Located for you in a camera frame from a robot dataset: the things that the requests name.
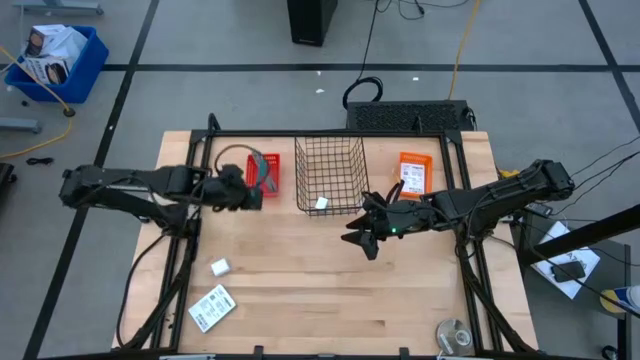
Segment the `black grate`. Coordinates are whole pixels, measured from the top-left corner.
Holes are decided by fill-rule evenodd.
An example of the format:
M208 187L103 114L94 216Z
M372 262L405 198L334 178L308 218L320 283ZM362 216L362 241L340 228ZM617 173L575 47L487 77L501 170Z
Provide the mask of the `black grate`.
M416 117L423 131L473 130L462 116L466 101L354 102L349 103L347 126L358 130L415 130Z
M298 208L309 216L355 214L369 191L362 138L295 139ZM319 197L329 200L316 209Z

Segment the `blue bin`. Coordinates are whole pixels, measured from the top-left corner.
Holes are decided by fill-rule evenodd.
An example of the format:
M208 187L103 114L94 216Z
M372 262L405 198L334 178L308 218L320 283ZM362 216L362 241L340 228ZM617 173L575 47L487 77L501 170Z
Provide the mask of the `blue bin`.
M71 73L63 84L47 85L62 100L68 103L83 103L87 100L93 84L96 82L102 65L109 56L109 50L96 35L96 29L88 26L74 26L79 33L87 38L87 44L82 49L78 60L71 69ZM53 95L36 84L22 69L13 65L4 79L8 85L22 90L35 101L57 101Z

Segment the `wire mesh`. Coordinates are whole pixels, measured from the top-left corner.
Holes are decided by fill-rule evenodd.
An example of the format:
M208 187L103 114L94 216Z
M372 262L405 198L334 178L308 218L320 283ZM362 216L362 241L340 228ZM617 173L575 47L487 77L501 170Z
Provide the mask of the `wire mesh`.
M355 214L369 191L362 138L305 137L295 139L298 208L309 216ZM316 209L318 198L328 199Z

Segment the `concrete floor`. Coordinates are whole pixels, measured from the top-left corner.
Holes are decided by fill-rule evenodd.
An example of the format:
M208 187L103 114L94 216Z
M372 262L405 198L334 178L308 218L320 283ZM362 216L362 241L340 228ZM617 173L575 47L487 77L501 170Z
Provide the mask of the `concrete floor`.
M19 12L10 2L0 0L0 44L15 53ZM77 115L67 139L32 154L54 157L54 164L31 167L24 157L9 160L20 179L0 208L3 358L17 359L24 353L74 217L74 211L63 208L57 198L60 176L64 169L94 161L125 78L124 71L116 70L126 69L150 4L151 0L105 0L102 17L25 15L25 33L29 26L42 23L96 27L111 51L107 63L123 66L107 67L110 71L101 73L88 101L75 106ZM637 71L640 38L635 34L640 33L636 16L640 3L590 0L589 5L617 62L636 65ZM357 64L366 45L372 6L367 0L341 1L325 46L313 48L291 43L284 0L160 0L139 63ZM451 64L472 6L471 1L453 9L426 7L424 19L406 21L394 5L378 15L369 62ZM411 5L403 6L408 15L413 10ZM462 63L606 65L607 61L578 1L484 0ZM480 130L489 132L496 162L502 168L522 168L534 159L552 158L569 170L578 169L638 135L610 71L494 70L461 72L454 97L473 107ZM446 71L366 74L383 79L384 100L443 99L451 79ZM164 131L202 128L209 112L216 113L225 129L343 127L342 93L356 77L356 71L138 71L105 166L152 168ZM624 79L640 96L640 74L628 72ZM369 100L372 91L358 89L352 99ZM0 133L0 154L34 145L66 128L59 106L29 101L23 107L20 102L24 99L29 101L19 91L2 91L0 116L39 119L44 131L39 135ZM616 152L601 168L638 148L640 144L634 144ZM638 175L636 160L625 164L612 179L569 208L566 216L598 219L637 204L640 193L634 184ZM131 216L89 212L41 357L110 348L138 230ZM630 243L637 235L634 232L616 240ZM640 262L640 246L632 250L632 260ZM636 283L638 275L638 271L633 274ZM613 320L572 306L536 276L527 276L525 284L542 350L598 357L603 345L615 344ZM640 334L637 325L636 321L636 337ZM580 331L572 334L564 329Z

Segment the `yellow cable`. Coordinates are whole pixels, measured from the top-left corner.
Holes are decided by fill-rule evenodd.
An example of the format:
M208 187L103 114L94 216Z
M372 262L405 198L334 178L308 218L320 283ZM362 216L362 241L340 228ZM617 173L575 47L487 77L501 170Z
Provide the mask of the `yellow cable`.
M478 13L478 8L480 7L480 0L476 0L475 4L473 4L473 11L471 11L471 17L467 22L467 28L464 30L464 35L462 35L462 40L460 41L460 47L458 47L458 54L456 55L456 64L453 66L453 78L451 79L451 88L449 88L449 97L447 100L451 100L453 96L453 89L456 86L456 80L458 79L458 66L460 65L460 55L462 54L462 49L464 48L464 44L467 42L467 37L469 37L469 33L471 32L471 27L473 26L473 20L476 18L476 14Z
M29 75L29 77L31 79L33 79L33 81L36 82L36 84L42 86L43 88L45 88L51 95L53 95L54 98L56 98L56 100L58 100L58 102L60 102L60 104L62 104L62 106L64 107L65 110L70 111L71 108L69 107L69 105L67 105L66 102L64 102L59 96L58 94L56 94L55 92L53 92L53 90L49 89L48 86L46 86L45 84L41 83L33 74L31 74L31 72L29 72L29 70L27 70L22 64L20 64L18 62L18 60L16 60L16 58L14 58L13 56L11 56L11 54L9 54L9 52L7 52L7 50L5 50L4 47L0 46L0 51L3 52L10 60L12 63L16 64L16 66L18 66L20 69L22 69L22 71L24 71L27 75ZM40 149L42 147L45 147L47 145L53 144L54 142L58 141L58 140L62 140L65 137L67 137L67 135L69 135L69 133L71 132L71 128L73 127L73 120L71 120L71 117L68 118L68 123L67 123L67 130L64 131L64 133L62 133L62 135L56 136L52 139L49 139L43 143L40 143L38 145L34 145L30 148L21 150L21 151L16 151L13 153L9 153L9 154L2 154L0 155L0 160L2 159L8 159L8 158L12 158L12 157L16 157L16 156L20 156L20 155L24 155L28 152Z

